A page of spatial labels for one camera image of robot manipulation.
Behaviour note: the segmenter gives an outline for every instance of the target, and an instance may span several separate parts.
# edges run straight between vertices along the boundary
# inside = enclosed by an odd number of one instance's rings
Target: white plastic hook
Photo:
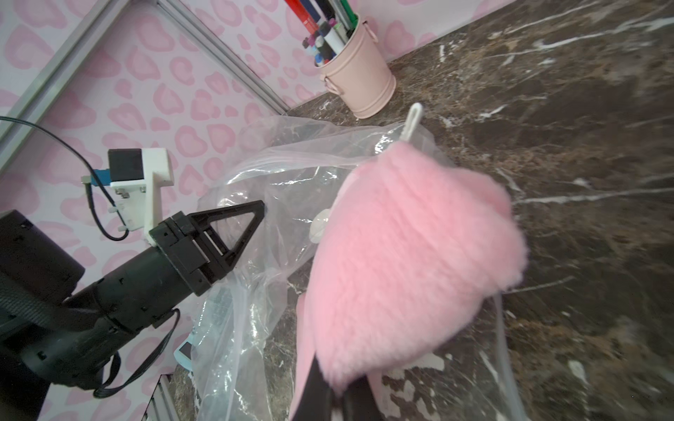
[[[417,130],[422,117],[423,105],[420,102],[415,102],[410,107],[410,112],[407,113],[407,120],[405,120],[405,126],[402,127],[400,140],[409,142],[412,139],[412,134]]]

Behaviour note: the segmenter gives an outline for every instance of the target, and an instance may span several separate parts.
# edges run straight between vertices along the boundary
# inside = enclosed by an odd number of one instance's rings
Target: red marker
[[[307,10],[302,6],[299,0],[286,0],[288,6],[293,10],[297,17],[302,21],[302,25],[309,31],[310,34],[318,31],[316,21],[311,18]]]

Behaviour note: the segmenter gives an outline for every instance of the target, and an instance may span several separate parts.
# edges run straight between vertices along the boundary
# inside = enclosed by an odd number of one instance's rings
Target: marble countertop
[[[390,67],[396,93],[370,119],[332,94],[289,115],[387,125],[422,102],[441,150],[506,186],[530,247],[503,302],[531,421],[674,419],[674,2],[519,0]],[[266,347],[275,421],[309,270],[289,280]],[[464,401],[493,376],[474,357],[490,317],[491,301],[425,363],[384,377],[388,420],[506,419],[489,396],[480,413]]]

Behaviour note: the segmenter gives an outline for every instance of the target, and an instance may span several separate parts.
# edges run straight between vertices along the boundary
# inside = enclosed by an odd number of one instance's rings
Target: bucket handle
[[[372,32],[372,29],[370,29],[370,25],[367,23],[367,20],[363,21],[363,27],[367,31],[368,35],[370,35],[370,38],[372,38],[372,41],[375,44],[379,44],[379,38],[375,35],[374,32]]]
[[[321,80],[326,84],[326,89],[329,92],[332,92],[333,94],[336,95],[342,95],[344,92],[339,88],[339,86],[335,85],[332,83],[332,80],[328,78],[326,75],[321,74]]]

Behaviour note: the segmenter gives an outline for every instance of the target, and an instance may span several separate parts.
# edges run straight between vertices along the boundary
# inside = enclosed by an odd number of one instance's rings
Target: pink metal bucket
[[[378,42],[367,21],[359,16],[344,50],[320,67],[328,91],[339,95],[359,119],[381,111],[396,90],[396,78],[377,50]]]

